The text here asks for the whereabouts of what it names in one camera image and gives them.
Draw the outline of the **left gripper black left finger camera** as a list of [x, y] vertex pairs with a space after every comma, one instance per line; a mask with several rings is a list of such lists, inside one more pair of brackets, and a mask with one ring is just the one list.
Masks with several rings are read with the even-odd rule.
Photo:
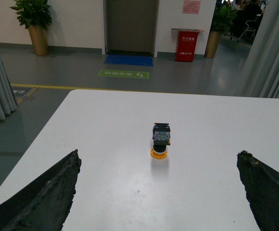
[[60, 231], [76, 193], [77, 150], [0, 204], [0, 231]]

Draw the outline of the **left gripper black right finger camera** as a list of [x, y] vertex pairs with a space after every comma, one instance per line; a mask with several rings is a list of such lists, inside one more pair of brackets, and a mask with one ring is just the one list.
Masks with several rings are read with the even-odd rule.
[[261, 231], [279, 231], [279, 172], [243, 150], [237, 155], [246, 199]]

